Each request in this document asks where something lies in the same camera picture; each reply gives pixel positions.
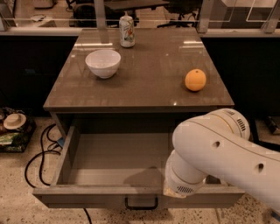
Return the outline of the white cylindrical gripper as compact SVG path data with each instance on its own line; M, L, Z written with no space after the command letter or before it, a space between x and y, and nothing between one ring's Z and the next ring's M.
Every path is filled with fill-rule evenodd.
M207 174L186 162L175 150L165 165L163 195L178 199L194 195L205 183Z

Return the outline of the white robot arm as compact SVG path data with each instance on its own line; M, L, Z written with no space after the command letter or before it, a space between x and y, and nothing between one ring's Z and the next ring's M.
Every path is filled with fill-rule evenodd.
M222 108L180 123L165 166L164 195L195 194L211 175L280 212L280 154L249 141L246 118Z

